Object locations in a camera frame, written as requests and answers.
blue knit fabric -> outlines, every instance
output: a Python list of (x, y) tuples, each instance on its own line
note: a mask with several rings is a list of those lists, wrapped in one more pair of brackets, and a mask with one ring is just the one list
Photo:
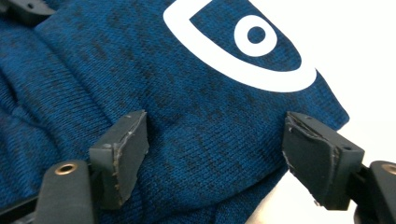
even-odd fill
[[(243, 223), (286, 172), (286, 111), (334, 129), (348, 120), (319, 73), (304, 90), (276, 92), (204, 63), (165, 24), (172, 0), (47, 2), (57, 12), (35, 28), (0, 19), (0, 208), (37, 194), (51, 165), (88, 160), (120, 116), (145, 109), (149, 154), (131, 199), (101, 222)], [(241, 61), (298, 69), (300, 54), (269, 21), (274, 50), (238, 49), (233, 28), (246, 15), (267, 20), (249, 1), (213, 0), (191, 23)]]

white surface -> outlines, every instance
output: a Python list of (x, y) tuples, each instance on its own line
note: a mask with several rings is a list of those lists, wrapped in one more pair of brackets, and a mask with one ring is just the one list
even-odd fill
[[(271, 21), (325, 77), (350, 116), (340, 134), (362, 147), (363, 163), (396, 162), (396, 13), (393, 1), (259, 0)], [(248, 223), (354, 223), (316, 207), (287, 174)]]

